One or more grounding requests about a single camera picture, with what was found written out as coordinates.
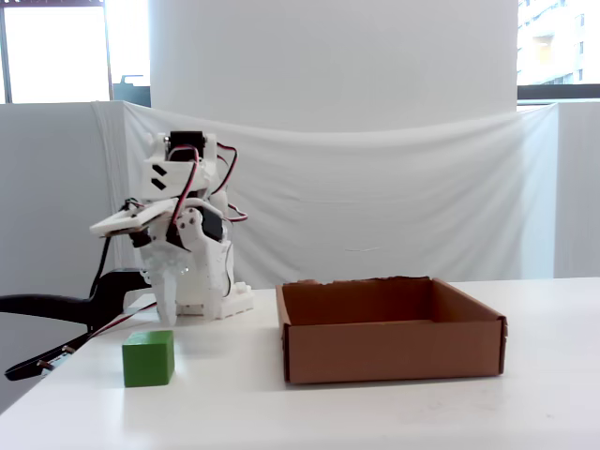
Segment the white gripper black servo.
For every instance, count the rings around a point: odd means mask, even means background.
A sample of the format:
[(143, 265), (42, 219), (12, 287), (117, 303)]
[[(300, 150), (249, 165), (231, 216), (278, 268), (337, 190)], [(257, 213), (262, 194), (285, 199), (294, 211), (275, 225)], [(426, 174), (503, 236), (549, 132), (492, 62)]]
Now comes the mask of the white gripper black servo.
[(133, 233), (133, 247), (142, 261), (157, 302), (161, 322), (176, 322), (177, 277), (182, 264), (177, 258), (187, 256), (180, 277), (180, 314), (221, 318), (224, 298), (231, 280), (227, 262), (231, 240), (224, 225), (225, 217), (201, 199), (187, 199), (175, 212), (176, 199), (149, 203), (142, 211), (157, 212)]

